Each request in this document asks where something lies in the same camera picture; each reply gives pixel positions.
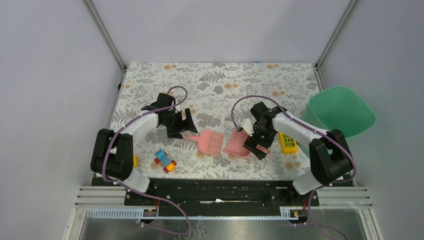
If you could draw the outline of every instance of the floral tablecloth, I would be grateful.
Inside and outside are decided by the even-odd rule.
[[[309,63],[133,62],[122,84],[112,129],[120,128],[142,107],[155,102],[158,93],[166,93],[175,85],[188,90],[188,98],[181,109],[191,109],[198,132],[213,130],[225,135],[222,148],[234,128],[230,110],[239,98],[268,96],[295,116],[300,116],[309,99],[319,91]],[[176,88],[170,95],[178,101],[184,97],[184,91]],[[268,100],[245,99],[235,109],[236,121],[253,120],[249,110],[260,101],[274,107]],[[158,149],[168,152],[177,162],[175,171],[165,173],[163,166],[154,162]],[[135,142],[134,153],[142,174],[160,178],[293,180],[310,167],[309,159],[300,148],[296,154],[283,155],[277,137],[270,153],[262,160],[253,154],[242,159],[224,152],[217,157],[202,154],[194,141],[167,138],[164,126],[150,131],[144,140]]]

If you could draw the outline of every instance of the gray wall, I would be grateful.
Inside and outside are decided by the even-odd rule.
[[[94,1],[127,63],[314,63],[348,2]]]
[[[82,0],[0,1],[0,239],[61,239],[119,74]]]
[[[423,239],[424,1],[359,1],[322,67],[377,116],[351,144],[385,240]]]

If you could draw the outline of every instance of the green bucket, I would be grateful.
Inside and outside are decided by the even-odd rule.
[[[335,86],[310,98],[301,120],[317,128],[340,130],[346,141],[376,124],[376,115],[356,93],[344,86]],[[300,148],[309,156],[309,146]]]

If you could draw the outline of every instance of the toy car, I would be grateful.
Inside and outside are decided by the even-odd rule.
[[[166,152],[164,152],[162,149],[159,149],[159,151],[157,151],[155,155],[156,158],[154,159],[154,162],[156,164],[162,163],[165,166],[163,168],[163,171],[165,171],[165,173],[169,173],[170,171],[175,170],[175,165],[177,165],[177,162],[171,160]]]

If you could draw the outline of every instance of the dustpan handle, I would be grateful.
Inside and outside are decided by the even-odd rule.
[[[185,139],[190,139],[190,140],[196,141],[196,142],[199,141],[199,137],[198,136],[191,135],[191,134],[183,135],[182,137],[185,138]]]

